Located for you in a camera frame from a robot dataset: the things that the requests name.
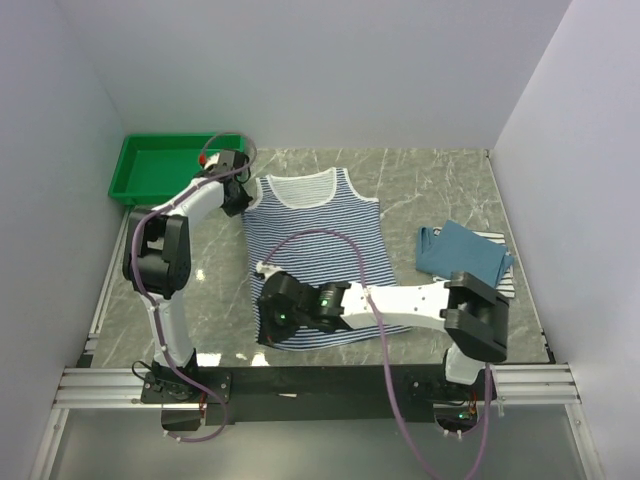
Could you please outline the navy white striped tank top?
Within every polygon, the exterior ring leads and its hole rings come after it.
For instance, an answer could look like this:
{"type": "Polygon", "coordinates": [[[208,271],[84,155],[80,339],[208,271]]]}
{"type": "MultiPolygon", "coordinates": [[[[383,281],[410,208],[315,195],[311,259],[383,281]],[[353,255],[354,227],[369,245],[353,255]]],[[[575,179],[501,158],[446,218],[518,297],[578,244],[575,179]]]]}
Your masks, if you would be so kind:
{"type": "Polygon", "coordinates": [[[256,179],[257,197],[242,213],[249,270],[268,261],[303,283],[396,284],[380,226],[379,200],[354,188],[345,168],[256,179]]]}

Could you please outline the black base beam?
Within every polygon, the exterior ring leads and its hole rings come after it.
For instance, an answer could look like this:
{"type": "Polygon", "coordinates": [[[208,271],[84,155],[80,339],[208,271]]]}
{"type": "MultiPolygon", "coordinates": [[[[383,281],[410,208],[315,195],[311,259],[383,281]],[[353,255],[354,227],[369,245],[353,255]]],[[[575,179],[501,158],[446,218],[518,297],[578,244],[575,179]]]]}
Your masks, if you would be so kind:
{"type": "Polygon", "coordinates": [[[163,410],[164,427],[195,431],[238,422],[387,419],[396,396],[406,422],[432,423],[445,408],[465,408],[496,398],[479,373],[471,385],[446,381],[439,365],[394,365],[386,378],[380,365],[200,367],[195,379],[208,394],[171,370],[155,367],[143,380],[140,401],[163,410]]]}

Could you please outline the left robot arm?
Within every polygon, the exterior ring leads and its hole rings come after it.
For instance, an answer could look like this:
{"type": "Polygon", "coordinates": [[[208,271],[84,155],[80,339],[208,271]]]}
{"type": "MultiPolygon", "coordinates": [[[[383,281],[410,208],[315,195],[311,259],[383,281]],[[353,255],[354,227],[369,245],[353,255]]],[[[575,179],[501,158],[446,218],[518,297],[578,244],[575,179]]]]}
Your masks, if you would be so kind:
{"type": "Polygon", "coordinates": [[[249,206],[244,189],[257,156],[238,150],[199,155],[201,170],[188,185],[164,203],[138,208],[128,224],[123,275],[147,311],[154,338],[150,367],[153,388],[162,388],[176,401],[198,392],[212,393],[198,376],[196,349],[190,339],[183,290],[191,275],[191,230],[211,211],[229,217],[249,206]]]}

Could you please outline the aluminium rail frame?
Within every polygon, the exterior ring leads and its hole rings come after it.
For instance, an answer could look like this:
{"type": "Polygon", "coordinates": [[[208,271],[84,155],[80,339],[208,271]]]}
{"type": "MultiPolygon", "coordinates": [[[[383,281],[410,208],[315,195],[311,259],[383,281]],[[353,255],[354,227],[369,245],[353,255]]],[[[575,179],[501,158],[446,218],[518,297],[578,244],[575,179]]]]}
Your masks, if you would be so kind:
{"type": "MultiPolygon", "coordinates": [[[[571,369],[505,364],[488,427],[447,437],[407,422],[436,471],[460,479],[600,479],[571,369]]],[[[421,479],[396,421],[238,422],[190,444],[160,433],[160,406],[141,403],[124,369],[69,368],[60,380],[31,475],[35,479],[421,479]]]]}

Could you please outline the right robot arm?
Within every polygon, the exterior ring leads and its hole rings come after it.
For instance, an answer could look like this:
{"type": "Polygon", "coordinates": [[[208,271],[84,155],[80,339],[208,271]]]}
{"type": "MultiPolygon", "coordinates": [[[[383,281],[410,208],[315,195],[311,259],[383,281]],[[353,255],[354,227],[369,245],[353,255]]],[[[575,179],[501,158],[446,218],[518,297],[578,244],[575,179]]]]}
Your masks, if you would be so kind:
{"type": "Polygon", "coordinates": [[[460,399],[487,363],[507,358],[509,300],[467,272],[418,286],[365,286],[335,281],[312,286],[282,268],[259,263],[256,300],[259,343],[309,350],[403,329],[447,334],[439,387],[460,399]]]}

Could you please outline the green plastic bin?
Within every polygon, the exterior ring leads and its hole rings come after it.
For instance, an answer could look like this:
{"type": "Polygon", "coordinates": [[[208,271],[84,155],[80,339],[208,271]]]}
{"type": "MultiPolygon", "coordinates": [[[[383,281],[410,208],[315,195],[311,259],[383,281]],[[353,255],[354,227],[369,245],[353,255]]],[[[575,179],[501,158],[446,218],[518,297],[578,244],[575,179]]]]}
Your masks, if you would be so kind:
{"type": "Polygon", "coordinates": [[[127,136],[108,195],[125,206],[158,205],[184,189],[200,170],[209,133],[147,133],[127,136]]]}

